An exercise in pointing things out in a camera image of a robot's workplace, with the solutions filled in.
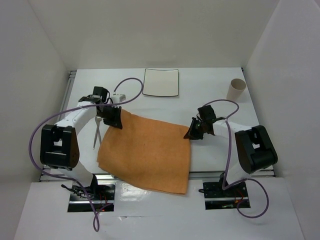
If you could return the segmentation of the white square plate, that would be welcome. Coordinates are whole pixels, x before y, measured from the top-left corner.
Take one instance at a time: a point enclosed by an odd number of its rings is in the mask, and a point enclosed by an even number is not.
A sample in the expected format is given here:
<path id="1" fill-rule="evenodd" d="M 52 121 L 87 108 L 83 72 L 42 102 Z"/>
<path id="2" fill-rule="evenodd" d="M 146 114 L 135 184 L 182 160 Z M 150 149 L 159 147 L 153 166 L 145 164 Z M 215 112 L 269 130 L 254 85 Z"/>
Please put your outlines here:
<path id="1" fill-rule="evenodd" d="M 144 70 L 142 94 L 151 97 L 177 97 L 179 95 L 179 70 Z"/>

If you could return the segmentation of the aluminium rail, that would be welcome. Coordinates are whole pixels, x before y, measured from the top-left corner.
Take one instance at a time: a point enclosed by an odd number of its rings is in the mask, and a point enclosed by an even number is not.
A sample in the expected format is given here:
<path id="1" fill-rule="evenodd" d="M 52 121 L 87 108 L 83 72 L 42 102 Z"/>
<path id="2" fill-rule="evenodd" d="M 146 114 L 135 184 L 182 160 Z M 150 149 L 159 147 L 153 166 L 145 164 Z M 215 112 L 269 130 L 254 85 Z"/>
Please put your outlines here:
<path id="1" fill-rule="evenodd" d="M 57 169 L 58 179 L 85 180 L 107 171 L 93 162 L 97 155 L 92 150 L 80 155 L 77 135 L 92 120 L 104 120 L 105 128 L 120 129 L 121 106 L 128 100 L 123 95 L 96 87 L 91 95 L 81 98 L 76 107 L 63 110 L 63 119 L 49 124 L 43 120 L 41 131 L 40 161 L 51 169 Z M 225 169 L 221 172 L 224 186 L 229 188 L 247 181 L 258 171 L 267 169 L 278 161 L 277 154 L 264 126 L 246 126 L 230 121 L 229 116 L 217 117 L 212 103 L 205 103 L 192 120 L 186 138 L 201 140 L 204 134 L 220 136 L 228 140 Z"/>

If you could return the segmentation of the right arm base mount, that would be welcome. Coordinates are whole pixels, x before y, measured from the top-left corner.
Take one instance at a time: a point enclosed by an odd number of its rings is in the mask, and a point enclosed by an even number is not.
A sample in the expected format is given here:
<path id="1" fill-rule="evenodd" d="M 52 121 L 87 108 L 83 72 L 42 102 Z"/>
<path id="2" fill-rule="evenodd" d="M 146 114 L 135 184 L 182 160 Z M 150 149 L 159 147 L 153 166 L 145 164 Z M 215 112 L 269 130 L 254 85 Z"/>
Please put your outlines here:
<path id="1" fill-rule="evenodd" d="M 239 208 L 250 208 L 250 200 L 247 186 L 244 182 L 222 189 L 222 180 L 219 182 L 203 182 L 202 188 L 198 190 L 204 196 L 206 210 L 225 210 Z"/>

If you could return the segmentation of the beige paper cup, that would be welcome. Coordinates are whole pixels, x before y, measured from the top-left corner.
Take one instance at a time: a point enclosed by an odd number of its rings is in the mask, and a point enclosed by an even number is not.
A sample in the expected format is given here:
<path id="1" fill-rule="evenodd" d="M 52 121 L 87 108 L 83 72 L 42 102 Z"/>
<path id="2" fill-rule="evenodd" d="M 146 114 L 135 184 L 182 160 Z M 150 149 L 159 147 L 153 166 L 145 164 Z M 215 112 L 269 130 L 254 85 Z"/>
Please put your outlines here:
<path id="1" fill-rule="evenodd" d="M 229 84 L 226 99 L 236 102 L 246 88 L 247 84 L 244 80 L 240 78 L 232 79 Z"/>

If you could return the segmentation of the orange cloth placemat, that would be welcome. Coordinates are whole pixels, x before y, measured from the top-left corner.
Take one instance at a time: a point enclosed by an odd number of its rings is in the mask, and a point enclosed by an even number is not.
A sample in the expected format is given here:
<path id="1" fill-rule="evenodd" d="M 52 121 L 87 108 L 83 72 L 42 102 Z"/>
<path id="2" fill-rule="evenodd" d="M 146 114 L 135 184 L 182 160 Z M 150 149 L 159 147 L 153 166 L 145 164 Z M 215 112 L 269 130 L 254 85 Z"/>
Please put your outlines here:
<path id="1" fill-rule="evenodd" d="M 110 126 L 97 154 L 98 167 L 149 191 L 185 195 L 191 165 L 187 126 L 121 111 L 122 129 Z"/>

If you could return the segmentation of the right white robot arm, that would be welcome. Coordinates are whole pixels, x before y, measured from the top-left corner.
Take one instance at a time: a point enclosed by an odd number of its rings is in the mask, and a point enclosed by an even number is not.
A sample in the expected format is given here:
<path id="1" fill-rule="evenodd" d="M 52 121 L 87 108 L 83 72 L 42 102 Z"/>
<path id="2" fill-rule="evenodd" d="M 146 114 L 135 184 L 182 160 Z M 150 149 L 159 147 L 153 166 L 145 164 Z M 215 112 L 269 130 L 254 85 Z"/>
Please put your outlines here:
<path id="1" fill-rule="evenodd" d="M 218 190 L 230 196 L 236 185 L 248 181 L 252 174 L 278 162 L 278 155 L 263 125 L 247 126 L 217 117 L 210 105 L 197 109 L 185 139 L 202 140 L 205 134 L 228 140 L 227 161 Z"/>

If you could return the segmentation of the silver fork left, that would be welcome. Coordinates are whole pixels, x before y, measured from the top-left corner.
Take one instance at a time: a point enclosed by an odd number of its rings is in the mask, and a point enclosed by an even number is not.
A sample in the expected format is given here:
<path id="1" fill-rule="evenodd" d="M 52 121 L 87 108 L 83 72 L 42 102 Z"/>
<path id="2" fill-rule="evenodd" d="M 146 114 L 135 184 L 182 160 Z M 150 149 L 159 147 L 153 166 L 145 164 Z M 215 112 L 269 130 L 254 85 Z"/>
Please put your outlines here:
<path id="1" fill-rule="evenodd" d="M 95 130 L 95 135 L 94 135 L 94 140 L 93 140 L 93 149 L 95 149 L 97 141 L 99 142 L 99 144 L 101 144 L 102 142 L 102 137 L 101 137 L 101 133 L 100 133 L 100 123 L 102 121 L 102 118 L 99 116 L 96 116 L 94 118 L 95 120 L 95 124 L 96 124 L 96 130 Z"/>

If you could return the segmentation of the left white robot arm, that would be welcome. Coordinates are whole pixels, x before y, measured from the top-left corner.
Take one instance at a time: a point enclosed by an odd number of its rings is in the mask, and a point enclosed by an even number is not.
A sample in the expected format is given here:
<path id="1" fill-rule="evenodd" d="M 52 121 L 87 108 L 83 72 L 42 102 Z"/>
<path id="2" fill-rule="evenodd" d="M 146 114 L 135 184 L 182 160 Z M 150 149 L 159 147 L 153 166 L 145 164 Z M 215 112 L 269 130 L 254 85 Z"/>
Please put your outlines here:
<path id="1" fill-rule="evenodd" d="M 100 86 L 93 88 L 93 93 L 78 100 L 77 110 L 67 114 L 55 124 L 46 124 L 41 129 L 40 161 L 52 169 L 58 169 L 67 178 L 84 184 L 81 194 L 88 200 L 99 195 L 96 176 L 85 169 L 79 162 L 80 150 L 77 134 L 94 119 L 96 124 L 93 147 L 102 143 L 100 123 L 122 129 L 121 107 L 102 106 L 102 104 L 119 104 L 126 100 L 124 94 L 110 92 Z"/>

